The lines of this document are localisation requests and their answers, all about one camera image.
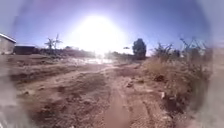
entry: sky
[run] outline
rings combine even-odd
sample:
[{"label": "sky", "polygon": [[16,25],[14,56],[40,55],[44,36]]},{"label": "sky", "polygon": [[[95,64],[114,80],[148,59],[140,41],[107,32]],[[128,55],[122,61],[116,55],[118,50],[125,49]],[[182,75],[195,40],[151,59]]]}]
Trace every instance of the sky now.
[{"label": "sky", "polygon": [[221,0],[0,0],[0,32],[21,45],[44,46],[47,38],[66,40],[86,16],[108,18],[125,33],[125,45],[143,38],[181,45],[180,37],[222,40]]}]

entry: building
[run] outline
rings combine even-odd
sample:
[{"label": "building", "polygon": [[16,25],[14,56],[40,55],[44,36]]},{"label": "building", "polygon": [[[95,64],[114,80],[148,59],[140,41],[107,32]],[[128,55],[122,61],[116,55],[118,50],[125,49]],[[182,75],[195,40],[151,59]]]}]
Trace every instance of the building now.
[{"label": "building", "polygon": [[15,46],[13,53],[17,55],[36,54],[38,51],[34,46]]},{"label": "building", "polygon": [[12,54],[16,41],[0,34],[0,54]]}]

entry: dirt ground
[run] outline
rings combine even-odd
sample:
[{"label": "dirt ground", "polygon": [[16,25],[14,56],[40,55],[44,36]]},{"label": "dirt ground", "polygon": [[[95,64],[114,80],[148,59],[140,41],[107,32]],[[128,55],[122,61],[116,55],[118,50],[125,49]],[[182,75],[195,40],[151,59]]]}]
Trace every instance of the dirt ground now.
[{"label": "dirt ground", "polygon": [[[39,128],[178,127],[163,93],[139,77],[138,63],[79,65],[43,56],[10,56],[7,63],[17,98]],[[187,118],[178,118],[181,127]]]}]

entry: dirt path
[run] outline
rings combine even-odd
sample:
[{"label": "dirt path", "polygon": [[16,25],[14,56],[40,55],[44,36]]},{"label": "dirt path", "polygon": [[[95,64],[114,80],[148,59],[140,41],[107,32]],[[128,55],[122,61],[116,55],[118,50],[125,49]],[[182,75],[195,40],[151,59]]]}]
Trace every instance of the dirt path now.
[{"label": "dirt path", "polygon": [[120,75],[122,68],[53,76],[24,84],[18,96],[40,128],[171,128],[160,95],[134,83],[132,75]]}]

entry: blue sky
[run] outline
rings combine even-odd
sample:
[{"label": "blue sky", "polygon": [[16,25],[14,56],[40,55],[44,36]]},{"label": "blue sky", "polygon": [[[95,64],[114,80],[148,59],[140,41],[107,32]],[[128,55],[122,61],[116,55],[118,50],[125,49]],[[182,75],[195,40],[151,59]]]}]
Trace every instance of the blue sky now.
[{"label": "blue sky", "polygon": [[137,38],[143,38],[149,48],[156,46],[157,42],[173,42],[179,47],[179,37],[188,39],[196,36],[202,40],[209,40],[211,34],[208,17],[197,0],[13,2],[19,6],[18,9],[15,8],[14,21],[8,24],[11,25],[11,29],[5,31],[4,27],[1,29],[0,26],[0,32],[15,38],[20,44],[43,46],[48,37],[54,38],[57,33],[63,40],[71,32],[72,26],[91,14],[109,17],[128,36],[127,45],[131,45]]}]

